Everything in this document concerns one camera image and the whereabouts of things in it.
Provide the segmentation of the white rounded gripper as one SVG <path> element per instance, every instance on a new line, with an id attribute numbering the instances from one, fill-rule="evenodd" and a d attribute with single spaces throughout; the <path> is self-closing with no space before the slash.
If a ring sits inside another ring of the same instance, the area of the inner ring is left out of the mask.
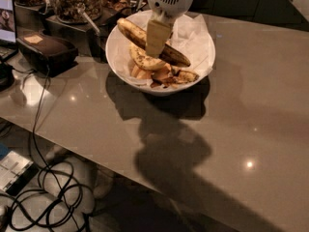
<path id="1" fill-rule="evenodd" d="M 157 58 L 171 37 L 172 26 L 190 8 L 193 0 L 148 0 L 152 19 L 146 31 L 146 54 Z"/>

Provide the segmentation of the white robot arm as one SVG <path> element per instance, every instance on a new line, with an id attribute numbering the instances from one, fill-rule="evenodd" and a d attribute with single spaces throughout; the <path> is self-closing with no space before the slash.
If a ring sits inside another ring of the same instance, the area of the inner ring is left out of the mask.
<path id="1" fill-rule="evenodd" d="M 193 0 L 190 10 L 309 31 L 309 0 Z"/>

